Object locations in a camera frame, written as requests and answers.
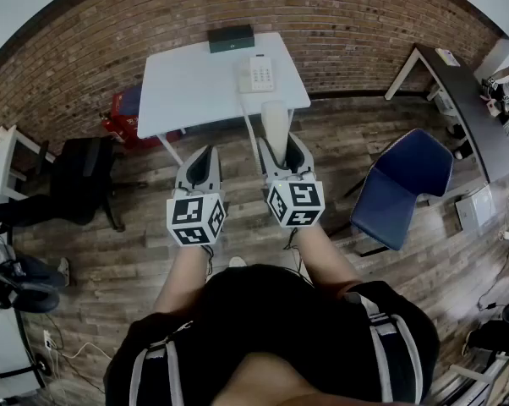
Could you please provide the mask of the white metal rack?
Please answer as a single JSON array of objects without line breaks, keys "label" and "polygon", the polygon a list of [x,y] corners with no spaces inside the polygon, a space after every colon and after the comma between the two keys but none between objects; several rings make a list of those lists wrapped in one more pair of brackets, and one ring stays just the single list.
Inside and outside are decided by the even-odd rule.
[{"label": "white metal rack", "polygon": [[473,384],[454,395],[444,406],[500,406],[509,395],[509,356],[497,354],[483,372],[451,365],[450,371]]}]

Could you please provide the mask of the white telephone handset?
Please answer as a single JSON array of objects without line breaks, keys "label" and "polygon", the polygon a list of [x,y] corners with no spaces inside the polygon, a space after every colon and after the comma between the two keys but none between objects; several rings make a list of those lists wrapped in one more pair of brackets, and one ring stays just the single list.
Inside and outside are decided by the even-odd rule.
[{"label": "white telephone handset", "polygon": [[261,120],[265,138],[279,166],[285,162],[290,127],[288,109],[283,101],[267,101],[262,104]]}]

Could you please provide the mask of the white device on dark desk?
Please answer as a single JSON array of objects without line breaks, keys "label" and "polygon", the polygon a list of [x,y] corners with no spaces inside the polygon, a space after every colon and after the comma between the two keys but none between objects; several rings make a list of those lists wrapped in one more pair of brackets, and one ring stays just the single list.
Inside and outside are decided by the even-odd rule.
[{"label": "white device on dark desk", "polygon": [[442,59],[442,61],[452,67],[459,67],[460,63],[457,61],[456,57],[447,49],[436,48],[435,52]]}]

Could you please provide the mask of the person's black shirt torso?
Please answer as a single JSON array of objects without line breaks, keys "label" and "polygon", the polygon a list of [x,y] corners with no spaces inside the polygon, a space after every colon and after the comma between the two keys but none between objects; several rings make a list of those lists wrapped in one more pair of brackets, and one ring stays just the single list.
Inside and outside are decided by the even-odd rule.
[{"label": "person's black shirt torso", "polygon": [[211,406],[250,354],[274,355],[317,390],[383,398],[376,349],[394,400],[422,402],[440,341],[430,318],[387,283],[324,295],[278,266],[229,268],[203,287],[187,318],[134,322],[104,376],[106,406]]}]

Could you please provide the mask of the white table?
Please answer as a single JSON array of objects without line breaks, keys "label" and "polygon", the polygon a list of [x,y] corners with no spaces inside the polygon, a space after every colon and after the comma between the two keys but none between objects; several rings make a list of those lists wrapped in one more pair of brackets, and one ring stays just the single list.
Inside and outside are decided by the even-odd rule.
[{"label": "white table", "polygon": [[[243,61],[262,54],[271,60],[274,90],[244,93],[238,88]],[[179,165],[183,160],[166,134],[246,114],[259,114],[268,101],[284,102],[288,116],[311,101],[281,35],[257,33],[254,46],[210,51],[207,41],[154,54],[146,59],[137,135],[158,137]]]}]

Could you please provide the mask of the dark desk with white legs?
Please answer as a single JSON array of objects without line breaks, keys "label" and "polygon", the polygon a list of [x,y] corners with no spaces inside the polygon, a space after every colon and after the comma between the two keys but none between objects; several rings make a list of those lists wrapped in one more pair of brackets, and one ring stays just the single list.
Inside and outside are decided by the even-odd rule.
[{"label": "dark desk with white legs", "polygon": [[457,66],[446,64],[433,47],[416,44],[385,94],[390,101],[417,61],[429,70],[441,91],[457,111],[484,180],[491,184],[509,174],[509,138],[500,120],[491,116],[480,99],[480,84],[465,61],[455,56]]}]

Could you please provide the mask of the blue chair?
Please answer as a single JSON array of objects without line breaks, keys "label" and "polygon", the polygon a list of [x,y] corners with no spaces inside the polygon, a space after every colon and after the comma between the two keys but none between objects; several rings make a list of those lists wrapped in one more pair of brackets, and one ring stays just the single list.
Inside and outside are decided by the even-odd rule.
[{"label": "blue chair", "polygon": [[408,131],[389,144],[365,177],[345,194],[358,192],[358,199],[348,222],[328,235],[354,226],[380,244],[362,257],[400,250],[418,197],[442,197],[452,169],[453,155],[443,144],[422,129]]}]

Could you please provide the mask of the person's left forearm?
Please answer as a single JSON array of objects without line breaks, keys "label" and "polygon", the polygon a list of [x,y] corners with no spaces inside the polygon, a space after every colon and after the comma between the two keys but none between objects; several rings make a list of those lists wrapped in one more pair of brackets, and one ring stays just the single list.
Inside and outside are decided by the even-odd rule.
[{"label": "person's left forearm", "polygon": [[205,286],[209,256],[202,247],[180,247],[167,274],[153,311],[185,314]]}]

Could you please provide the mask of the white shelf unit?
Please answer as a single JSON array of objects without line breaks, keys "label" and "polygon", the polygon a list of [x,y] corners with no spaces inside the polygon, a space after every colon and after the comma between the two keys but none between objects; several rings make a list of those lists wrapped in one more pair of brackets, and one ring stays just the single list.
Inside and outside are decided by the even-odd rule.
[{"label": "white shelf unit", "polygon": [[44,145],[38,145],[20,132],[15,125],[10,129],[0,127],[0,202],[6,199],[23,200],[27,196],[15,189],[15,179],[25,181],[26,176],[12,169],[14,148],[17,143],[39,154]]}]

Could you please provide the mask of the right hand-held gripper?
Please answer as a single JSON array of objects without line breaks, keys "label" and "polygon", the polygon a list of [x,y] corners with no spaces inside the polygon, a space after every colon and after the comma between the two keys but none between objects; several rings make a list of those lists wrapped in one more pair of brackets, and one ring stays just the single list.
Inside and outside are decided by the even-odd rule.
[{"label": "right hand-held gripper", "polygon": [[297,135],[289,133],[285,165],[292,173],[286,174],[267,140],[260,137],[257,144],[267,185],[266,203],[278,224],[282,228],[315,225],[325,210],[325,196],[310,150]]}]

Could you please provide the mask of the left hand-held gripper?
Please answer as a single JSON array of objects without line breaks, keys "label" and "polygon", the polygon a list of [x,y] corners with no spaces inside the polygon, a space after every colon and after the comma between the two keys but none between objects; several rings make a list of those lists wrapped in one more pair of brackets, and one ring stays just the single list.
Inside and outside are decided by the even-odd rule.
[{"label": "left hand-held gripper", "polygon": [[218,150],[206,145],[180,166],[167,200],[167,230],[182,247],[214,244],[226,218]]}]

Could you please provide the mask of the white telephone base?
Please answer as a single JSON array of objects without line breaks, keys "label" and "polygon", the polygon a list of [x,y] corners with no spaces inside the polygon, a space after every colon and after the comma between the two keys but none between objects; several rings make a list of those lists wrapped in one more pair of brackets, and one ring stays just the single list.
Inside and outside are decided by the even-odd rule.
[{"label": "white telephone base", "polygon": [[238,66],[238,89],[243,94],[273,92],[275,82],[271,59],[256,55],[242,60]]}]

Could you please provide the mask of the white drawer cabinet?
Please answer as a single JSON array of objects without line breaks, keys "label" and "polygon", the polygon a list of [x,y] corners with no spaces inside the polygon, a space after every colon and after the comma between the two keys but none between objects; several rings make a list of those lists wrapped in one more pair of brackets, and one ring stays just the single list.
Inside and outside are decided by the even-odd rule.
[{"label": "white drawer cabinet", "polygon": [[495,203],[489,185],[455,203],[461,228],[471,232],[482,227],[496,213]]}]

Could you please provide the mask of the red box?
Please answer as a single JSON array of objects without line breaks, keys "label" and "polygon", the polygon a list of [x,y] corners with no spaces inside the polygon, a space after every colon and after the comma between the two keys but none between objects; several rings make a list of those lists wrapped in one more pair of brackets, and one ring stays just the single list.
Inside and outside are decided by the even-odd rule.
[{"label": "red box", "polygon": [[150,149],[161,145],[156,137],[140,138],[138,122],[142,84],[138,84],[115,94],[112,98],[111,119],[127,135],[124,145],[128,150]]}]

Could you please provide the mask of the black office chair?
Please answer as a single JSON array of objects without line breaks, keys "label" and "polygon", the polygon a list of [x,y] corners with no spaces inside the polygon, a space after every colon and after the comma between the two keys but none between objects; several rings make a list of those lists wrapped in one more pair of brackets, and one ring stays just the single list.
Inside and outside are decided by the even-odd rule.
[{"label": "black office chair", "polygon": [[114,219],[109,198],[119,189],[144,189],[146,181],[114,183],[112,166],[124,154],[114,150],[111,137],[67,140],[50,169],[47,195],[0,204],[0,233],[24,228],[52,219],[84,226],[102,209],[113,230],[125,226]]}]

